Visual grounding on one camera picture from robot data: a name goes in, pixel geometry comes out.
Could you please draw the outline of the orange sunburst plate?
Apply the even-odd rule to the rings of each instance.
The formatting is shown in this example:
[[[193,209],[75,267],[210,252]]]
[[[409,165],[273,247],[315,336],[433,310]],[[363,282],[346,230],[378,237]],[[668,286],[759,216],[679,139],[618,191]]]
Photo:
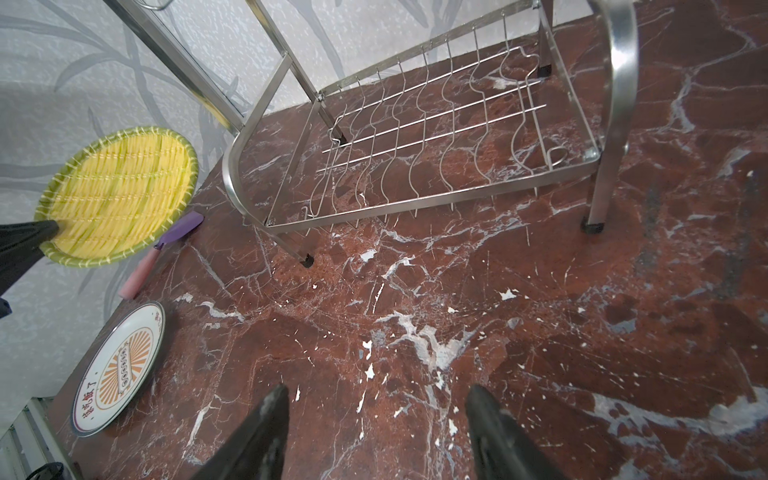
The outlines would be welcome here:
[[[104,430],[136,396],[158,357],[165,329],[163,306],[149,302],[109,332],[75,391],[71,424],[77,436]]]

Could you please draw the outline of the yellow ribbed plate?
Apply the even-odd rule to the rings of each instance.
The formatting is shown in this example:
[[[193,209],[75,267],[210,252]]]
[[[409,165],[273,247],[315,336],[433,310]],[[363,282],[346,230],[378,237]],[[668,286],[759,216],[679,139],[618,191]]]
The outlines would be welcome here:
[[[41,250],[69,267],[121,261],[153,245],[184,213],[198,159],[179,133],[157,126],[114,132],[77,152],[52,177],[37,221],[59,227]]]

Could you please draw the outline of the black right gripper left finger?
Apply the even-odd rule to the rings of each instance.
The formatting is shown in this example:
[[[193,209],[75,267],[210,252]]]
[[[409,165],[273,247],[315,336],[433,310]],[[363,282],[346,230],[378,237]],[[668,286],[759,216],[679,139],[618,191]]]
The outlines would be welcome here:
[[[192,479],[280,479],[289,432],[289,389],[277,385]]]

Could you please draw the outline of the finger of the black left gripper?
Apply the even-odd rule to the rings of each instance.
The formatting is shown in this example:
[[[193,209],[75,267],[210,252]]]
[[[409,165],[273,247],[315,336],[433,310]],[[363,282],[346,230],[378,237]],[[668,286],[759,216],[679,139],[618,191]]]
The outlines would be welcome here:
[[[44,253],[41,246],[59,232],[53,220],[1,226],[1,293],[13,286]]]

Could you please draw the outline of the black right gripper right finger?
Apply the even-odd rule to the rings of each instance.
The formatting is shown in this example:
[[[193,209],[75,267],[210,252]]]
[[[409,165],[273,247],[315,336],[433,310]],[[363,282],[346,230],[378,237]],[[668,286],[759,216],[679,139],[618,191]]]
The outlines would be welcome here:
[[[471,386],[465,409],[478,479],[566,479],[485,387]]]

